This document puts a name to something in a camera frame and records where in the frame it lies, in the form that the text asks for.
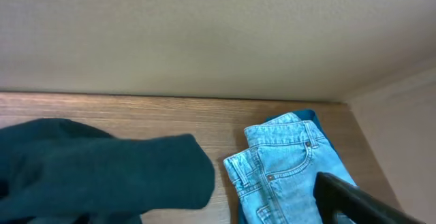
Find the beige wall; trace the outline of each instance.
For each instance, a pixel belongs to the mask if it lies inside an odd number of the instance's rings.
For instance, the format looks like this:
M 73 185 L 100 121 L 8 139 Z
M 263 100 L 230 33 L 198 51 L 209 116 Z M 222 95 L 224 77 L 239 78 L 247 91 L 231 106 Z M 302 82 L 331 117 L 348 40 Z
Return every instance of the beige wall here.
M 436 50 L 436 0 L 0 0 L 0 90 L 336 100 Z
M 404 211 L 434 223 L 436 57 L 425 70 L 349 104 Z

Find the wooden surface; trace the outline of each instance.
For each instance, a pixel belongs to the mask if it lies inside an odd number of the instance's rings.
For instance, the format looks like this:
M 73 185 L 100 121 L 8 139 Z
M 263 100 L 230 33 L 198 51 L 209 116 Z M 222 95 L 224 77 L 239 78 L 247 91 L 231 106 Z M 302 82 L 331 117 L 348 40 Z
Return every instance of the wooden surface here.
M 60 117 L 86 123 L 120 138 L 145 139 L 192 133 L 216 170 L 215 192 L 203 210 L 153 210 L 153 223 L 237 223 L 236 192 L 222 161 L 246 149 L 243 129 L 266 117 L 311 108 L 356 183 L 371 195 L 399 207 L 352 113 L 338 103 L 252 101 L 0 93 L 0 127 L 35 118 Z

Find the wooden floor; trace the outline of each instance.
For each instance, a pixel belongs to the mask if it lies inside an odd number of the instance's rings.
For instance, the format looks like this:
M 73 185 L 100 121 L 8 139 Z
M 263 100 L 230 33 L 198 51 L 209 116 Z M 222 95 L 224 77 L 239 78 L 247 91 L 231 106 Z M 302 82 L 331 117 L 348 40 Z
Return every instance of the wooden floor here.
M 0 93 L 0 127 L 35 118 L 60 117 L 86 123 L 120 138 L 145 139 L 192 133 L 216 169 L 216 186 L 203 210 L 153 210 L 142 216 L 153 223 L 237 223 L 236 192 L 222 161 L 246 149 L 243 129 L 268 116 L 311 108 L 356 183 L 371 195 L 399 207 L 352 113 L 338 103 L 251 101 Z

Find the dark green sweater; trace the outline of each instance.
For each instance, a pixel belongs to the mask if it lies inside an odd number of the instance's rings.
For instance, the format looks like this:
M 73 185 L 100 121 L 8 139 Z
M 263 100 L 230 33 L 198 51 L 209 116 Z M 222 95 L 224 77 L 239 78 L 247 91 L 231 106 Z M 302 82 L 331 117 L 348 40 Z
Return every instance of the dark green sweater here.
M 0 129 L 0 181 L 0 221 L 140 223 L 152 209 L 205 207 L 215 174 L 192 135 L 121 140 L 52 118 Z

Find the jeans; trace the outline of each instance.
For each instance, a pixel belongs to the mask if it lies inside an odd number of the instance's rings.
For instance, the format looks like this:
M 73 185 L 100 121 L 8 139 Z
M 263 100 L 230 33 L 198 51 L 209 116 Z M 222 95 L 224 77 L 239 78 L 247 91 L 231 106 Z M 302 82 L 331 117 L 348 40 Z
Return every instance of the jeans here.
M 317 172 L 354 185 L 312 121 L 288 113 L 245 129 L 249 148 L 224 160 L 248 223 L 321 223 L 313 197 Z

